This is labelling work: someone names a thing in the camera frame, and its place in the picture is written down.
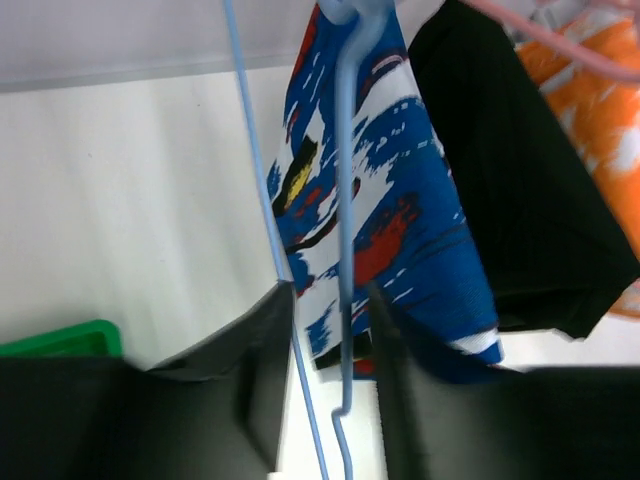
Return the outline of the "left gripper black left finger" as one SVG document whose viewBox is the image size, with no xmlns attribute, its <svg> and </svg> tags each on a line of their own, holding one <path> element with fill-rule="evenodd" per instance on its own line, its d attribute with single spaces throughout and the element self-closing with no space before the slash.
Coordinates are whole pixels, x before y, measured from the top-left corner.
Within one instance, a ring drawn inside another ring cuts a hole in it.
<svg viewBox="0 0 640 480">
<path fill-rule="evenodd" d="M 264 479 L 276 469 L 294 316 L 281 281 L 141 370 L 116 357 L 1 361 L 5 479 Z"/>
</svg>

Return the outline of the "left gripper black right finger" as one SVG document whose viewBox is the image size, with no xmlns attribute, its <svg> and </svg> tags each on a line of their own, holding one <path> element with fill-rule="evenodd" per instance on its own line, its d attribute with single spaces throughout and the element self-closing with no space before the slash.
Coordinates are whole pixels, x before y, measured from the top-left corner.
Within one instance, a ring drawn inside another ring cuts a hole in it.
<svg viewBox="0 0 640 480">
<path fill-rule="evenodd" d="M 635 479 L 634 366 L 519 372 L 448 346 L 369 290 L 376 389 L 391 479 Z"/>
</svg>

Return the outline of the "light blue hanger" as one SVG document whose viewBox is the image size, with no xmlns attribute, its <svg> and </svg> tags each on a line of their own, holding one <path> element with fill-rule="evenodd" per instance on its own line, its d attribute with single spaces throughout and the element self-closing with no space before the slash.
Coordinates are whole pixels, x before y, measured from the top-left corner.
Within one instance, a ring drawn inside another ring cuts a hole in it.
<svg viewBox="0 0 640 480">
<path fill-rule="evenodd" d="M 338 220 L 339 220 L 339 305 L 341 311 L 341 405 L 331 412 L 331 421 L 342 457 L 344 477 L 353 477 L 353 463 L 342 419 L 349 415 L 353 400 L 353 335 L 352 301 L 354 293 L 354 251 L 352 241 L 352 119 L 356 104 L 358 68 L 384 32 L 392 1 L 320 1 L 325 17 L 333 24 L 349 23 L 354 17 L 358 24 L 346 40 L 338 55 L 335 73 L 335 131 L 337 155 Z M 244 57 L 236 24 L 235 12 L 230 1 L 223 3 L 227 30 L 230 38 L 232 58 L 244 110 L 245 124 L 260 205 L 265 220 L 271 254 L 278 277 L 284 277 L 284 262 L 281 258 L 277 228 L 269 204 L 266 181 L 262 168 L 257 131 L 246 77 Z"/>
</svg>

